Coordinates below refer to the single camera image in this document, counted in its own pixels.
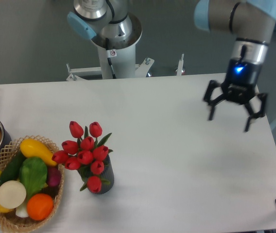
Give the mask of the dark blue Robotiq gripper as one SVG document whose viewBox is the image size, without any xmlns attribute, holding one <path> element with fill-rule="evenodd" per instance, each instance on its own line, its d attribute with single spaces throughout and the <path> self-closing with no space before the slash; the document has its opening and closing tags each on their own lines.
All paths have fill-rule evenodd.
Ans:
<svg viewBox="0 0 276 233">
<path fill-rule="evenodd" d="M 222 84 L 216 80 L 210 80 L 203 101 L 210 107 L 208 121 L 212 121 L 215 113 L 216 105 L 224 99 L 237 104 L 244 104 L 248 113 L 248 119 L 244 128 L 244 132 L 248 132 L 250 125 L 254 119 L 265 117 L 267 93 L 259 93 L 256 97 L 261 101 L 258 112 L 254 112 L 249 102 L 255 96 L 255 87 L 261 72 L 262 65 L 237 59 L 230 59 L 227 68 L 225 80 Z M 212 99 L 212 93 L 216 88 L 221 87 L 222 94 Z"/>
</svg>

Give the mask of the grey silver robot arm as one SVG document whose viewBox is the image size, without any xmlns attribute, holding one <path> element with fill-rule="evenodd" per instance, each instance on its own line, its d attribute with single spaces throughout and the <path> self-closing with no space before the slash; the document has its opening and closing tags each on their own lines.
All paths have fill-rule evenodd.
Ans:
<svg viewBox="0 0 276 233">
<path fill-rule="evenodd" d="M 70 27 L 97 46 L 104 79 L 133 78 L 136 72 L 136 43 L 142 29 L 128 12 L 125 0 L 76 0 L 67 15 Z M 214 113 L 226 100 L 243 105 L 253 119 L 265 116 L 267 94 L 255 91 L 276 23 L 276 0 L 201 0 L 194 23 L 205 31 L 228 31 L 236 35 L 222 83 L 211 80 L 203 100 Z"/>
</svg>

